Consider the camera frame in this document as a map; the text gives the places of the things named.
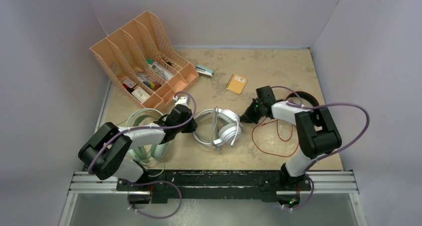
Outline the red black headphones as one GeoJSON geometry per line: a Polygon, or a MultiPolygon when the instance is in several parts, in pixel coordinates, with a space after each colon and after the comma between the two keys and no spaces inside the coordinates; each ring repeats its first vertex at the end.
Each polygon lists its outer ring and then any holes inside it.
{"type": "Polygon", "coordinates": [[[286,100],[288,100],[290,98],[297,98],[298,96],[300,97],[300,99],[309,102],[313,107],[319,106],[319,102],[314,96],[312,96],[311,94],[309,94],[307,92],[303,92],[303,91],[296,91],[294,93],[290,93],[286,97],[286,100]]]}

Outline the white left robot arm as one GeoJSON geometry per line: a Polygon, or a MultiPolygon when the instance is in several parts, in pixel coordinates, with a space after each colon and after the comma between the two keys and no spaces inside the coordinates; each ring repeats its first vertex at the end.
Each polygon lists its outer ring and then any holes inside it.
{"type": "Polygon", "coordinates": [[[82,146],[78,158],[88,167],[90,174],[100,180],[111,176],[129,182],[135,190],[148,186],[149,173],[134,160],[126,158],[128,151],[145,145],[165,144],[178,133],[191,133],[196,108],[176,104],[170,114],[148,125],[118,127],[114,123],[103,124],[82,146]]]}

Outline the white over-ear headphones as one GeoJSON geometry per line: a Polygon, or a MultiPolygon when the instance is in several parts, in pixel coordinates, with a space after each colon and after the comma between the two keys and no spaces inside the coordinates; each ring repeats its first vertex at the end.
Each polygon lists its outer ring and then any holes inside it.
{"type": "Polygon", "coordinates": [[[205,146],[212,146],[215,149],[219,149],[225,144],[233,146],[242,134],[239,115],[231,110],[215,107],[198,113],[194,120],[199,122],[207,116],[211,116],[211,136],[205,140],[194,131],[193,136],[196,141],[205,146]]]}

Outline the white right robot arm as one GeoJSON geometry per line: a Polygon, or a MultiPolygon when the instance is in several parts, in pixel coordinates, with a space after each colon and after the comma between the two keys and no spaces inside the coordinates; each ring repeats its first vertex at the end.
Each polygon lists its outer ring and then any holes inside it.
{"type": "Polygon", "coordinates": [[[275,98],[273,88],[256,89],[257,97],[240,116],[244,123],[258,123],[262,117],[287,121],[296,126],[299,150],[293,158],[281,166],[280,185],[287,190],[304,179],[307,168],[322,155],[328,155],[342,144],[340,133],[327,107],[306,109],[294,107],[288,100],[275,98]]]}

